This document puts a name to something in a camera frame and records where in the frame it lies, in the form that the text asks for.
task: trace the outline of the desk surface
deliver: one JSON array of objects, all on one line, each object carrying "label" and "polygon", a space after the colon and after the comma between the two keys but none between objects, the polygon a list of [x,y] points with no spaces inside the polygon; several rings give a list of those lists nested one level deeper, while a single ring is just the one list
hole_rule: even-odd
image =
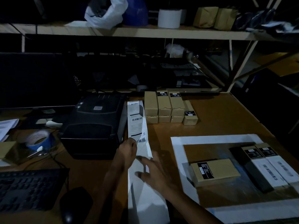
[{"label": "desk surface", "polygon": [[[174,136],[200,136],[200,135],[230,135],[230,134],[257,134],[264,142],[274,147],[278,153],[299,172],[299,161],[297,161],[289,152],[287,152],[277,141],[277,139],[248,112],[248,110],[229,93],[223,93],[218,96],[198,96],[190,97],[191,103],[199,116],[200,120],[195,126],[184,126],[181,123],[159,123],[148,124],[149,143],[152,150],[160,153],[166,169],[170,173],[173,181],[181,187],[178,168],[170,137]],[[70,189],[83,186],[93,198],[96,197],[99,187],[103,181],[104,175],[108,170],[111,161],[103,160],[75,160],[67,153],[62,145],[58,148],[60,154],[57,160],[70,168]],[[2,168],[0,171],[22,170],[28,165],[28,162],[17,168]],[[57,168],[58,166],[52,160],[38,162],[29,169]],[[31,223],[62,223],[59,211],[59,199],[66,192],[63,186],[58,199],[51,211],[27,211],[16,214],[1,214],[1,223],[20,223],[24,220],[30,220]],[[112,213],[109,223],[118,223],[123,208],[127,207],[127,174],[124,174],[116,192],[116,200],[113,203]],[[233,205],[227,200],[225,204],[209,204],[208,201],[216,200],[217,195],[210,193],[205,197],[205,191],[199,193],[199,198],[204,202],[204,207]],[[264,199],[255,199],[255,202],[263,202]],[[93,206],[85,223],[95,223],[99,211]]]}]

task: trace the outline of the paper roll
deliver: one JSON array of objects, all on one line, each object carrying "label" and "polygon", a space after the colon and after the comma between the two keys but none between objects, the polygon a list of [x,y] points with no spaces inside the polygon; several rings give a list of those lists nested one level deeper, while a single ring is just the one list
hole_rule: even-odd
[{"label": "paper roll", "polygon": [[158,15],[158,27],[179,28],[182,10],[165,10],[160,9]]}]

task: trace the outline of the small cardboard box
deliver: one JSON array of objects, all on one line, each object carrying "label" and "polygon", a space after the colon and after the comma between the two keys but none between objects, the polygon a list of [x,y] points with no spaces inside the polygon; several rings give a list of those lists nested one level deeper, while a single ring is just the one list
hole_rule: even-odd
[{"label": "small cardboard box", "polygon": [[192,163],[189,172],[195,187],[229,182],[241,176],[230,159]]},{"label": "small cardboard box", "polygon": [[19,160],[17,142],[0,142],[0,167],[17,165]]},{"label": "small cardboard box", "polygon": [[281,174],[288,183],[299,182],[297,172],[267,143],[255,145],[263,156],[272,164],[272,166]]},{"label": "small cardboard box", "polygon": [[172,116],[170,122],[181,123],[183,122],[183,116]]},{"label": "small cardboard box", "polygon": [[145,116],[158,116],[158,101],[154,91],[144,92],[144,112]]},{"label": "small cardboard box", "polygon": [[193,26],[207,28],[214,26],[218,12],[218,7],[200,7],[198,8]]},{"label": "small cardboard box", "polygon": [[145,119],[147,121],[147,124],[155,124],[155,123],[158,123],[159,117],[158,116],[146,116]]},{"label": "small cardboard box", "polygon": [[170,122],[171,116],[159,116],[159,123]]},{"label": "small cardboard box", "polygon": [[236,147],[230,150],[236,160],[255,179],[262,192],[288,186],[288,183],[255,146]]},{"label": "small cardboard box", "polygon": [[170,103],[172,107],[172,116],[184,116],[185,105],[179,92],[169,92]]},{"label": "small cardboard box", "polygon": [[237,14],[238,11],[235,9],[219,9],[215,19],[214,28],[223,31],[230,31]]},{"label": "small cardboard box", "polygon": [[157,91],[159,116],[171,116],[171,103],[167,90]]},{"label": "small cardboard box", "polygon": [[190,103],[190,101],[183,101],[185,105],[185,116],[183,123],[185,126],[196,125],[198,117]]}]

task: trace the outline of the paper document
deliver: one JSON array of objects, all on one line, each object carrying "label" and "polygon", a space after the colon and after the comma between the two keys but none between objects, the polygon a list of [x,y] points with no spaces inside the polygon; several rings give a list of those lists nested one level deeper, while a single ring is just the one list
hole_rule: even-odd
[{"label": "paper document", "polygon": [[16,127],[19,122],[19,119],[11,119],[11,120],[5,120],[0,121],[0,141],[5,141],[4,139],[6,137],[7,132]]},{"label": "paper document", "polygon": [[[137,155],[152,157],[148,143],[147,123],[144,116],[142,101],[129,101],[128,136],[134,138],[137,144]],[[153,190],[136,175],[136,171],[149,172],[148,167],[134,160],[128,170],[128,221],[130,224],[166,224],[169,214],[165,199],[159,192]]]}]

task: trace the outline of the white plastic bag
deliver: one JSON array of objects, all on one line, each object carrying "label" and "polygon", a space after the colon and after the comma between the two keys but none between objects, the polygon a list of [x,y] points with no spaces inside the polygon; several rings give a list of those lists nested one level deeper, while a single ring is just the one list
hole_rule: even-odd
[{"label": "white plastic bag", "polygon": [[84,18],[91,27],[104,28],[110,30],[112,27],[123,21],[122,15],[128,8],[127,0],[110,0],[111,5],[103,17],[93,17],[95,14],[88,6]]}]

